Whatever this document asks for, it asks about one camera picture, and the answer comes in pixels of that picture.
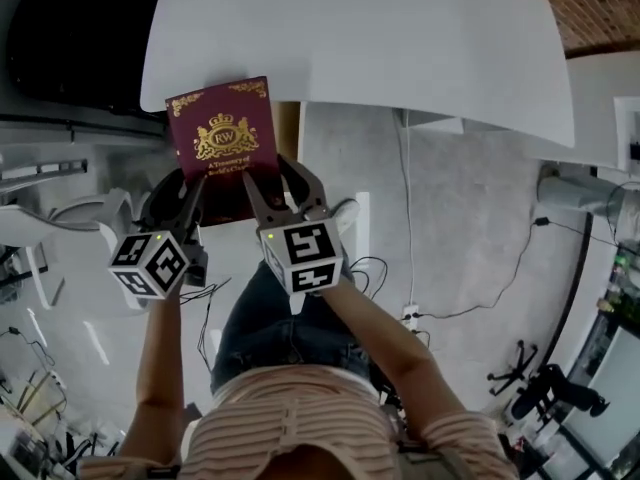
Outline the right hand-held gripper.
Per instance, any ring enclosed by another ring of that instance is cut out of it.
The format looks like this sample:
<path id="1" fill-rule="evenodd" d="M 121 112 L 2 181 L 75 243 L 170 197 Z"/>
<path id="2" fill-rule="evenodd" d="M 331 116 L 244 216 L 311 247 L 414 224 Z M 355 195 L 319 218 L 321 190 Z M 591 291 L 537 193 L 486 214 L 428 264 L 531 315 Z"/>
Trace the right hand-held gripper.
<path id="1" fill-rule="evenodd" d="M 318 296 L 341 277 L 344 254 L 336 220 L 314 173 L 281 154 L 278 165 L 298 213 L 286 204 L 283 191 L 264 196 L 249 171 L 242 175 L 264 261 L 289 297 Z"/>

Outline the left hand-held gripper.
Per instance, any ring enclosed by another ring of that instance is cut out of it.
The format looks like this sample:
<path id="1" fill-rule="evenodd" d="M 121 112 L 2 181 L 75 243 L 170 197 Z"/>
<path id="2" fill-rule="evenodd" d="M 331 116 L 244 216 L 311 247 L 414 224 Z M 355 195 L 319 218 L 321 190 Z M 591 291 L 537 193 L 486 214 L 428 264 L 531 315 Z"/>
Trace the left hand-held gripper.
<path id="1" fill-rule="evenodd" d="M 108 271 L 123 291 L 128 307 L 143 311 L 150 301 L 164 300 L 178 284 L 206 286 L 208 254 L 201 243 L 206 177 L 185 182 L 181 169 L 167 174 L 141 210 L 142 225 L 174 225 L 191 231 L 184 242 L 169 230 L 129 234 L 119 240 Z"/>

